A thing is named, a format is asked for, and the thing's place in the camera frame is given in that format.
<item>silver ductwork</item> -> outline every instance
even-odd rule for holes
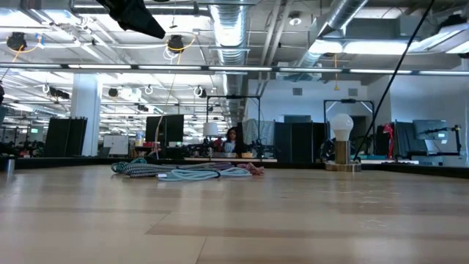
[[[330,12],[325,15],[325,20],[316,20],[311,26],[311,45],[318,37],[331,32],[344,29],[355,17],[368,0],[334,0],[330,5]],[[305,52],[302,58],[295,64],[296,67],[313,67],[322,54]]]
[[[246,26],[248,7],[239,5],[211,5],[210,13],[213,17],[213,28],[216,45],[220,47],[243,47],[246,41]],[[245,51],[218,50],[218,60],[221,65],[244,65]],[[240,95],[243,76],[223,75],[223,88],[226,95]],[[238,101],[228,100],[232,123],[238,117]]]

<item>pole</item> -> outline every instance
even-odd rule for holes
[[[262,140],[261,140],[261,98],[258,97],[257,100],[259,102],[257,104],[257,138],[262,143]]]

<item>white pillar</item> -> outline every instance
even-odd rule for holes
[[[99,82],[99,75],[77,74],[73,75],[72,107],[70,115],[85,117],[85,139],[82,155],[97,155],[97,140],[100,132],[100,107],[103,86]]]

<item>exposed pipe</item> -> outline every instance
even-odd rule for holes
[[[317,36],[312,41],[314,44],[318,37],[329,34],[333,31],[343,29],[353,19],[353,17],[360,11],[360,9],[367,3],[368,0],[334,0],[330,5],[331,9],[328,13],[328,18],[325,24],[317,32]],[[295,64],[296,67],[313,67],[320,59],[322,54],[316,54],[306,51],[301,59]],[[288,76],[294,81],[298,81],[302,74],[299,76]]]
[[[145,7],[152,15],[193,15],[210,17],[210,11],[207,6],[199,6],[197,2],[191,4],[159,4],[155,2],[146,2]],[[81,15],[107,15],[109,14],[102,5],[79,4],[72,5],[72,11]]]
[[[276,37],[272,43],[272,50],[270,51],[269,59],[267,60],[268,66],[272,64],[273,57],[276,55],[278,43],[280,42],[281,34],[284,31],[285,24],[287,23],[288,14],[290,14],[290,9],[292,7],[292,4],[293,4],[293,0],[287,0],[287,3],[285,4],[283,17],[280,21],[280,25],[278,26]]]
[[[244,47],[246,42],[246,25],[248,16],[247,6],[216,4],[209,6],[213,17],[215,42],[220,47]],[[218,50],[218,60],[221,65],[244,65],[245,53],[243,50]],[[239,95],[243,76],[223,75],[223,87],[226,95]],[[238,118],[238,102],[227,100],[228,110],[232,122]]]
[[[272,21],[270,22],[269,28],[267,29],[267,36],[265,37],[264,48],[262,49],[260,65],[264,65],[265,57],[267,56],[267,52],[269,50],[270,41],[272,40],[273,30],[276,27],[276,21],[278,17],[278,11],[280,10],[280,5],[281,0],[276,0],[273,3]]]

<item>computer monitor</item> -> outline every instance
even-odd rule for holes
[[[145,141],[154,142],[156,128],[160,122],[160,117],[147,117],[147,128],[145,131]],[[181,142],[184,137],[184,115],[174,114],[164,116],[160,124],[158,141]]]
[[[448,140],[445,120],[413,120],[416,139]]]

